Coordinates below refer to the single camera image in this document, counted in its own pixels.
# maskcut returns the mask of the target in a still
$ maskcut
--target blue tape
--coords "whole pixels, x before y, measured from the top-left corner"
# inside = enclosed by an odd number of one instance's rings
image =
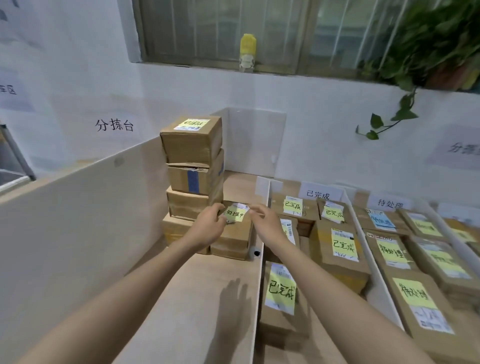
[[[200,193],[200,187],[198,186],[198,171],[197,170],[188,170],[188,192],[193,192],[194,194]]]

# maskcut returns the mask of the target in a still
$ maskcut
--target human hand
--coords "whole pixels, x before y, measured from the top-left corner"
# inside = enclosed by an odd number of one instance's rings
[[[272,209],[265,205],[252,205],[248,213],[252,218],[258,235],[270,249],[273,250],[273,246],[285,241],[290,243],[283,231],[280,218]]]
[[[198,250],[208,247],[222,235],[223,229],[227,224],[227,218],[223,215],[217,215],[223,208],[225,206],[220,203],[206,207],[185,234],[185,238],[192,242],[196,248],[198,247]]]

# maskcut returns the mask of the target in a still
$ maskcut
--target forearm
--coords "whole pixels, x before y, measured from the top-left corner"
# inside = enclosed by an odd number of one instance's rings
[[[68,317],[18,364],[111,363],[195,253],[193,247],[185,237],[173,243]]]
[[[405,332],[300,249],[288,241],[271,249],[288,268],[348,363],[433,363]]]

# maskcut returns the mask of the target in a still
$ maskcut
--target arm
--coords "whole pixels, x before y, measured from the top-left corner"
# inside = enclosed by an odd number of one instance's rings
[[[18,364],[111,363],[179,268],[221,235],[222,204],[207,207],[181,239],[125,276],[49,332]]]
[[[348,363],[433,364],[405,332],[290,243],[275,212],[255,205],[249,213]]]

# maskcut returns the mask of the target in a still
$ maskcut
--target yellow bottle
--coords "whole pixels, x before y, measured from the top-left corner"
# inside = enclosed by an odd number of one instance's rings
[[[257,39],[253,34],[244,34],[240,41],[240,71],[253,72]]]

